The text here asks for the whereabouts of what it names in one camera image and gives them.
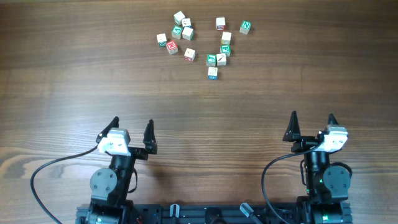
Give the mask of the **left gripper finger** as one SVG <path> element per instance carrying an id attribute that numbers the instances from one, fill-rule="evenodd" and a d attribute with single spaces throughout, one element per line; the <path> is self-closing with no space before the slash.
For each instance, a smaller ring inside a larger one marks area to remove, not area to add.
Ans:
<path id="1" fill-rule="evenodd" d="M 113 118 L 113 120 L 107 125 L 107 127 L 105 127 L 105 128 L 102 130 L 102 132 L 100 132 L 100 133 L 97 135 L 96 143 L 100 143 L 100 141 L 108 135 L 109 131 L 110 131 L 112 128 L 119 128 L 119 117 L 118 117 L 118 116 L 115 116 L 115 117 Z"/>
<path id="2" fill-rule="evenodd" d="M 143 143 L 148 154 L 157 154 L 157 142 L 155 139 L 154 121 L 152 119 L 149 120 L 144 131 Z"/>

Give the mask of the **blue sided wooden block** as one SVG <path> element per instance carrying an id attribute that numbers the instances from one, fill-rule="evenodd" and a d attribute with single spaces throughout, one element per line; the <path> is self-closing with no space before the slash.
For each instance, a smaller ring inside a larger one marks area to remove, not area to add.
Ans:
<path id="1" fill-rule="evenodd" d="M 217 80 L 218 79 L 218 69 L 216 67 L 208 68 L 208 79 Z"/>

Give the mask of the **ice cream picture block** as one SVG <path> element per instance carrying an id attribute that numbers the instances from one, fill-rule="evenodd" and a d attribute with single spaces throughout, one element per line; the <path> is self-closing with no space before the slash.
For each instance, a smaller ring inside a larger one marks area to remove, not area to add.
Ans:
<path id="1" fill-rule="evenodd" d="M 187 48 L 185 53 L 184 53 L 184 59 L 189 61 L 189 62 L 192 62 L 195 59 L 195 55 L 196 55 L 196 51 L 195 50 Z"/>

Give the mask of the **hammer picture wooden block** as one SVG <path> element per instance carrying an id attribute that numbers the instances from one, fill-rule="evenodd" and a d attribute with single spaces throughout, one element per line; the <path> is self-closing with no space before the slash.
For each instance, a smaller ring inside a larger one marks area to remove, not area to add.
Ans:
<path id="1" fill-rule="evenodd" d="M 217 54 L 216 55 L 216 65 L 223 66 L 227 63 L 227 56 L 226 54 Z"/>

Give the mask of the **green letter F block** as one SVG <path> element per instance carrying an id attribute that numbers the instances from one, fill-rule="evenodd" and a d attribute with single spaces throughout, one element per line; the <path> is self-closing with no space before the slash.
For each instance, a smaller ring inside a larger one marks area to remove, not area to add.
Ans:
<path id="1" fill-rule="evenodd" d="M 221 45 L 220 46 L 220 53 L 221 54 L 225 54 L 227 57 L 229 57 L 231 55 L 231 47 L 230 47 L 230 45 L 228 45 L 228 44 Z"/>

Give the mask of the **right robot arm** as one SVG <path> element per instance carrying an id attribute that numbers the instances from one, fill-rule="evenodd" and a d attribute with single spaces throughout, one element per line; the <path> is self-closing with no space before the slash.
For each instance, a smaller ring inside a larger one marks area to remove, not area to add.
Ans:
<path id="1" fill-rule="evenodd" d="M 303 136 L 297 112 L 293 111 L 282 140 L 293 143 L 291 152 L 294 155 L 302 153 L 304 156 L 300 172 L 307 195 L 297 198 L 297 222 L 352 223 L 351 208 L 346 200 L 353 171 L 342 162 L 330 162 L 330 155 L 342 150 L 348 140 L 347 129 L 330 114 L 328 124 L 317 136 Z"/>

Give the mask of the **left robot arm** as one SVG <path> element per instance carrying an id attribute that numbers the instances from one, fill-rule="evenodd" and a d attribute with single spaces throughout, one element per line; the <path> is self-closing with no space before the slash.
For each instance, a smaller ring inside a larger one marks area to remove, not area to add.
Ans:
<path id="1" fill-rule="evenodd" d="M 131 177 L 137 175 L 134 168 L 136 160 L 146 161 L 150 154 L 157 153 L 154 121 L 149 120 L 144 131 L 145 147 L 131 147 L 130 141 L 128 130 L 119 127 L 117 116 L 99 133 L 97 148 L 99 152 L 109 154 L 111 162 L 107 168 L 92 175 L 90 205 L 87 211 L 76 214 L 77 223 L 142 223 L 127 195 L 136 190 L 129 188 Z"/>

